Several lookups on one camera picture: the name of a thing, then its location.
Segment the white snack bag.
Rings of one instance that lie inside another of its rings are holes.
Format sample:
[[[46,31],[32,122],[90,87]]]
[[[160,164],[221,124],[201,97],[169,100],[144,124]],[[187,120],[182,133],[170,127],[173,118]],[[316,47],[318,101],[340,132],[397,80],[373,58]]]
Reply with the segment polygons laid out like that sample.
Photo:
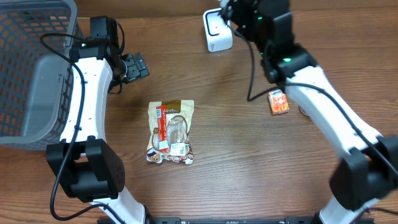
[[[167,152],[159,151],[159,130],[156,107],[166,106],[167,113]],[[149,103],[148,117],[150,139],[147,145],[146,159],[161,164],[172,161],[179,164],[193,163],[193,149],[190,145],[190,128],[195,103],[193,100],[154,101]]]

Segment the orange tissue pack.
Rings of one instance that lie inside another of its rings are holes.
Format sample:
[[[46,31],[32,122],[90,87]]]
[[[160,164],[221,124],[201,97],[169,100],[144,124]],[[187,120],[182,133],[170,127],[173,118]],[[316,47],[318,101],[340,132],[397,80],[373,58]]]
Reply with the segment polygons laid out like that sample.
[[[268,93],[268,100],[273,115],[284,114],[289,111],[289,104],[286,95],[281,90],[274,90]]]

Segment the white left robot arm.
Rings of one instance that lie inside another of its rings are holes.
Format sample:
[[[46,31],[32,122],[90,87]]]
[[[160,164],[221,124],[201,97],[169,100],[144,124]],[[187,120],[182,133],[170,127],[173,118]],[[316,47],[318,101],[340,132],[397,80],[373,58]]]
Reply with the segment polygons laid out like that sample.
[[[124,31],[107,16],[90,19],[90,36],[72,37],[66,60],[72,67],[72,100],[67,123],[46,160],[56,176],[50,213],[59,221],[100,208],[109,223],[153,223],[147,208],[125,186],[124,164],[106,142],[107,95],[149,75],[141,54],[125,54]]]

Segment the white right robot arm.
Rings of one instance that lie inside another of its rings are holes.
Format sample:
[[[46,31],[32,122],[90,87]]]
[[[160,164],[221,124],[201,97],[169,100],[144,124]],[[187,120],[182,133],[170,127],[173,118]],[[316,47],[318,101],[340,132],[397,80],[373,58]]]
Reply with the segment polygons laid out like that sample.
[[[357,223],[397,189],[397,137],[365,123],[328,81],[313,56],[296,43],[288,1],[224,0],[220,16],[250,49],[265,76],[318,126],[339,159],[332,198],[313,223]]]

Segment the red candy bar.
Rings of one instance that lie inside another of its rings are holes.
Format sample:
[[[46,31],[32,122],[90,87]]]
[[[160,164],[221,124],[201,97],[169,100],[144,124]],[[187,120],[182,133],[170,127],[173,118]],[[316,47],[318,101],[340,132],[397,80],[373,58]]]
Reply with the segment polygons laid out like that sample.
[[[159,151],[167,152],[169,145],[167,143],[167,113],[166,106],[160,105],[156,107],[157,123],[159,130]]]

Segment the green lid jar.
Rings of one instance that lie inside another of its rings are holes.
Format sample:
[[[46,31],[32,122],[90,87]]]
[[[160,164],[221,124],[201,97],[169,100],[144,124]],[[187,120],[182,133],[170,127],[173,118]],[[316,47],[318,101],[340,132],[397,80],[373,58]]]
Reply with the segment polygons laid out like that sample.
[[[300,111],[304,116],[306,116],[306,117],[309,117],[309,116],[310,116],[301,106],[299,106],[298,108],[299,108],[299,111]]]

